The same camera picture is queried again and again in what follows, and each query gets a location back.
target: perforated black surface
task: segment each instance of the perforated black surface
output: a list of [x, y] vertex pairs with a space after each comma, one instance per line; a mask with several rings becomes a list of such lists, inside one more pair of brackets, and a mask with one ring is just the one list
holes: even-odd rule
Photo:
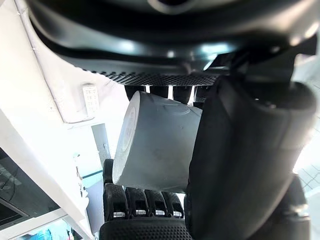
[[183, 219], [146, 217], [106, 222], [100, 240], [192, 240]]
[[203, 86], [212, 85], [218, 75], [212, 74], [190, 74], [190, 75], [166, 75], [149, 73], [104, 73], [107, 78], [123, 85], [151, 85], [151, 86]]

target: black mesh grille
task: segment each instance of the black mesh grille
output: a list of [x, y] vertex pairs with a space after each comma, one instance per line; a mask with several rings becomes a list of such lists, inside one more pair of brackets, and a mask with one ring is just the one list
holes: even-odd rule
[[107, 78], [123, 85], [132, 86], [208, 86], [212, 85], [218, 75], [212, 74], [190, 74], [190, 75], [165, 75], [150, 73], [120, 73], [106, 74]]

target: white cup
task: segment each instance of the white cup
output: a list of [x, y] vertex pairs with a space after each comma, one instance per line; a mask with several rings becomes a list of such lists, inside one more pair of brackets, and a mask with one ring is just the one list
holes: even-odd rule
[[137, 91], [127, 108], [113, 162], [113, 183], [183, 193], [202, 110]]

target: grooved rubber surface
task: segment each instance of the grooved rubber surface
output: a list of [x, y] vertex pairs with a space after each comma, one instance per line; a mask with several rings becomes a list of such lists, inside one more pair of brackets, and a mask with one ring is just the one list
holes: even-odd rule
[[192, 240], [183, 219], [146, 217], [106, 222], [100, 240]]

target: black plastic housing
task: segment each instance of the black plastic housing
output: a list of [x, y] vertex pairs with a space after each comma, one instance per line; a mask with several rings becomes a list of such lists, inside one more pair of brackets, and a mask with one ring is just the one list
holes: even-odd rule
[[316, 99], [291, 83], [220, 77], [204, 103], [185, 201], [195, 239], [246, 240], [275, 210], [309, 137]]

